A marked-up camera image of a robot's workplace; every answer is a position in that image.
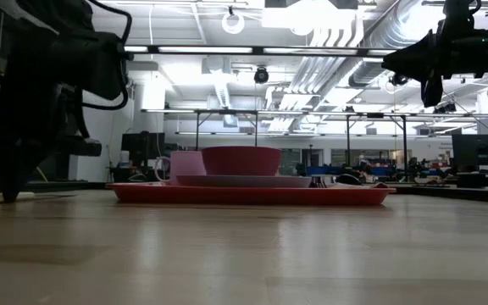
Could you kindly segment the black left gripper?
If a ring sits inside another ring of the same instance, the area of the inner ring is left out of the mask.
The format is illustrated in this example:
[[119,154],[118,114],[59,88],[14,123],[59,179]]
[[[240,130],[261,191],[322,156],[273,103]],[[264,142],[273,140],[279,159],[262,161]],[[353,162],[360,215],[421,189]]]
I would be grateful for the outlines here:
[[[0,193],[13,202],[40,163],[54,151],[97,157],[84,108],[108,111],[128,102],[128,53],[115,34],[38,30],[14,42],[0,74]],[[18,155],[14,186],[6,151]]]

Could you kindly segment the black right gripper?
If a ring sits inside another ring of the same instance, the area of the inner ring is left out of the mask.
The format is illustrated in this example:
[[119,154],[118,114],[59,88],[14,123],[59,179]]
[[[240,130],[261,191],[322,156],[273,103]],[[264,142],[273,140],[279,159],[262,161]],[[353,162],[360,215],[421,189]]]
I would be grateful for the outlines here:
[[443,80],[450,79],[471,51],[488,40],[488,30],[474,28],[474,14],[482,7],[481,0],[446,0],[445,18],[436,33],[428,32],[420,41],[383,58],[381,66],[397,75],[421,82],[421,100],[425,107],[441,101]]

